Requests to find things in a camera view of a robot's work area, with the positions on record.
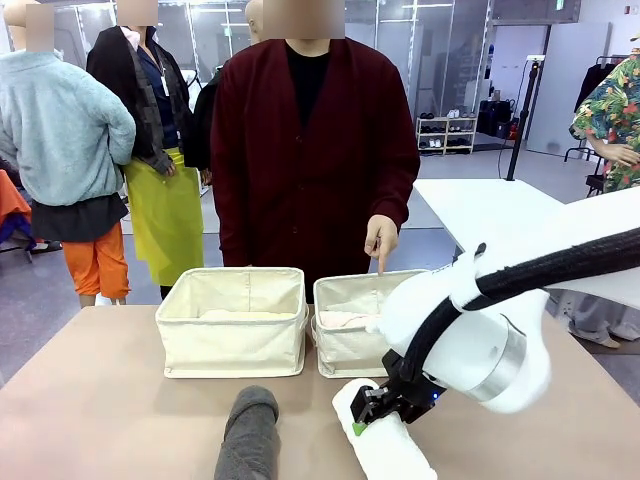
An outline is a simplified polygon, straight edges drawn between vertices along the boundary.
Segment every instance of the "black hose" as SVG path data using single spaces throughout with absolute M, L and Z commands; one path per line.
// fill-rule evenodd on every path
M 554 252 L 476 280 L 482 296 L 465 310 L 481 310 L 522 293 L 557 283 L 621 272 L 640 266 L 640 228 Z M 450 298 L 443 300 L 422 323 L 405 355 L 400 375 L 413 381 L 431 349 L 461 315 Z

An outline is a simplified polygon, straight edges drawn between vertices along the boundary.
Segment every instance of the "dark red cardigan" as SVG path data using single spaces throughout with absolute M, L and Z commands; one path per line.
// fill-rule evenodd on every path
M 351 39 L 330 51 L 304 130 L 284 40 L 224 67 L 211 145 L 225 266 L 298 267 L 308 286 L 365 273 L 371 215 L 407 220 L 420 157 L 400 74 Z

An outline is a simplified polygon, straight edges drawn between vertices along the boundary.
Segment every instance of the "white towel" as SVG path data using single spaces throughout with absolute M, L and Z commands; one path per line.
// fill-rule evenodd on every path
M 438 475 L 411 440 L 407 427 L 397 413 L 377 420 L 362 435 L 356 436 L 351 403 L 364 385 L 378 388 L 372 380 L 353 380 L 333 398 L 333 408 L 367 480 L 437 480 Z
M 366 327 L 379 321 L 381 315 L 367 315 L 353 312 L 321 312 L 318 314 L 320 325 L 326 328 Z

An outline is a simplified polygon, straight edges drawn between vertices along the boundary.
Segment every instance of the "ceiling light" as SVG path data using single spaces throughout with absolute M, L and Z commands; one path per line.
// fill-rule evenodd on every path
M 453 7 L 453 3 L 430 3 L 429 5 L 403 5 L 402 8 L 437 8 Z
M 233 12 L 241 12 L 241 8 L 198 8 L 196 12 L 198 13 L 233 13 Z

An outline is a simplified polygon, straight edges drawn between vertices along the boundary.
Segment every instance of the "man's right hand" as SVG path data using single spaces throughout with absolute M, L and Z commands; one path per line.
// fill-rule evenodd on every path
M 627 167 L 631 167 L 640 162 L 640 153 L 635 152 L 633 147 L 629 145 L 603 143 L 597 149 L 597 153 L 605 160 Z

